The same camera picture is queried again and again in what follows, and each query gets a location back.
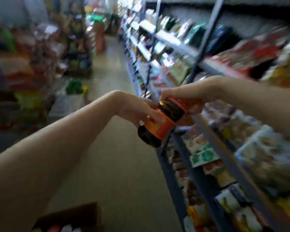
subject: bare arm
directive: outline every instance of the bare arm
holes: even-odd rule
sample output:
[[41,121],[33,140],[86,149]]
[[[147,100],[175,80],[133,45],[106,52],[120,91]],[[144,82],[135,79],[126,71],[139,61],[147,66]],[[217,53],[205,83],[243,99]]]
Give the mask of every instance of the bare arm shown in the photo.
[[167,96],[203,98],[205,101],[221,99],[290,138],[290,89],[245,79],[213,76],[189,85],[166,89],[161,99]]
[[145,100],[115,91],[0,154],[0,231],[30,231],[62,179],[114,115],[136,126],[147,115],[161,119]]

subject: red object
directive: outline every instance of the red object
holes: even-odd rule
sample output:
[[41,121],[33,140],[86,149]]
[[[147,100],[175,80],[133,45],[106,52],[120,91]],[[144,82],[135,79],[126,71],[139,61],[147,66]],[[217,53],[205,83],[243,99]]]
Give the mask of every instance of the red object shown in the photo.
[[61,231],[60,226],[52,226],[47,230],[47,232],[60,232],[60,231]]

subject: box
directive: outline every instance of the box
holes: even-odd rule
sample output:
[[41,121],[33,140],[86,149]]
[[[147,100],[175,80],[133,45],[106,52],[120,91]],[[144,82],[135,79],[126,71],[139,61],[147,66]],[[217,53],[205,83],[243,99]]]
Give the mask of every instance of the box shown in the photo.
[[71,225],[74,229],[81,228],[82,232],[100,232],[101,214],[101,207],[97,202],[84,204],[40,217],[33,229],[41,228],[46,232],[55,225]]

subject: floor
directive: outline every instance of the floor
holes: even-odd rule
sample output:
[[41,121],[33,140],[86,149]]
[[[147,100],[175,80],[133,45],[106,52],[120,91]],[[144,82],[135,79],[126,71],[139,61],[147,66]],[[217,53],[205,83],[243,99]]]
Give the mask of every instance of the floor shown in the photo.
[[[106,40],[106,52],[94,59],[94,76],[85,82],[92,100],[112,90],[135,94],[122,46],[115,38]],[[92,144],[45,213],[93,201],[102,206],[105,232],[181,231],[155,150],[118,117]]]

